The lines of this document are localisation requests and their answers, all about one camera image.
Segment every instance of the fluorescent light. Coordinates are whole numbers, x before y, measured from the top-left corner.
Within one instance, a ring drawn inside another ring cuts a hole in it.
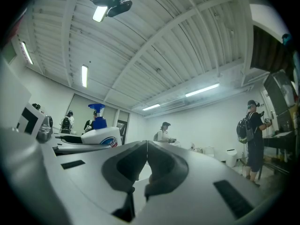
[[[23,49],[24,49],[24,51],[25,51],[25,53],[26,53],[26,56],[27,56],[29,62],[30,62],[31,64],[33,64],[33,61],[31,60],[31,57],[29,56],[29,53],[28,53],[26,44],[25,44],[24,42],[22,42],[22,46],[23,46]]]
[[[103,21],[106,12],[107,12],[107,7],[97,7],[93,15],[93,20],[97,22]]]
[[[190,92],[190,93],[186,94],[186,97],[190,97],[190,96],[195,95],[195,94],[198,94],[198,93],[200,93],[200,92],[205,92],[205,91],[211,90],[211,89],[213,89],[213,88],[217,88],[218,86],[220,86],[219,83],[217,83],[217,84],[215,84],[215,85],[212,85],[212,86],[210,86],[210,87],[207,87],[207,88],[203,88],[203,89],[197,90],[197,91],[195,91],[195,92]]]
[[[83,87],[86,88],[88,86],[88,67],[85,65],[82,66],[81,81]]]
[[[146,111],[146,110],[149,110],[149,109],[152,109],[152,108],[155,108],[155,107],[159,107],[159,106],[160,106],[159,104],[155,104],[155,105],[153,105],[151,107],[144,108],[143,111]]]

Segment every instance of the shorts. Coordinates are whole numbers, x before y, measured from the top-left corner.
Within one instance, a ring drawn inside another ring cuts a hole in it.
[[[251,171],[258,172],[263,165],[263,146],[254,142],[248,142],[248,161],[247,166]]]

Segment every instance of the logo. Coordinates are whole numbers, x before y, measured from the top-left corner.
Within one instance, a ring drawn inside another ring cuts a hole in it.
[[[112,148],[118,146],[118,141],[115,137],[108,137],[104,139],[100,144],[109,144]]]

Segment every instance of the blue object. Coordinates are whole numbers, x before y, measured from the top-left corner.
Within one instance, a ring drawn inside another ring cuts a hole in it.
[[[105,105],[101,103],[90,104],[89,108],[96,110],[96,112],[100,114],[101,109],[105,108]],[[107,128],[106,120],[101,116],[96,117],[94,121],[94,129],[97,130],[102,128]]]

